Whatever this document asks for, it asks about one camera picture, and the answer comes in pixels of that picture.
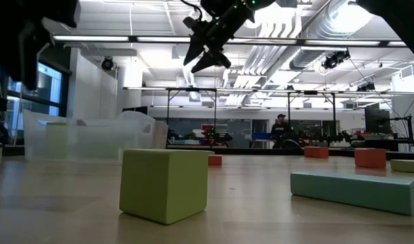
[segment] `green block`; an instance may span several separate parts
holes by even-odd
[[[391,160],[393,170],[414,173],[414,160]]]
[[[414,180],[324,172],[291,174],[294,195],[414,214]]]
[[[203,211],[211,154],[197,150],[126,150],[119,209],[162,224]]]

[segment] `transparent container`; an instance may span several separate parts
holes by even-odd
[[[154,134],[152,136],[152,148],[166,149],[168,126],[162,121],[155,121]]]
[[[125,111],[114,120],[67,119],[23,110],[27,161],[119,162],[128,148],[151,148],[155,120]]]

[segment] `person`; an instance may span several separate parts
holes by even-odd
[[[277,116],[277,122],[272,126],[272,138],[276,140],[273,148],[280,148],[283,142],[283,136],[286,133],[293,132],[293,129],[287,122],[285,122],[285,115],[280,114]]]

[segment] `red block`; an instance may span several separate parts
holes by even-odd
[[[329,158],[329,149],[319,146],[305,146],[304,156],[312,157],[316,159],[328,159]]]
[[[376,148],[357,148],[354,151],[354,163],[358,167],[384,169],[386,168],[386,150]]]
[[[221,155],[209,155],[208,166],[222,166],[222,156]]]

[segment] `table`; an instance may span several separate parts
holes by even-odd
[[[0,243],[414,244],[414,216],[291,195],[290,173],[305,170],[414,179],[345,157],[223,156],[209,168],[206,210],[164,226],[119,210],[119,164],[6,158]]]

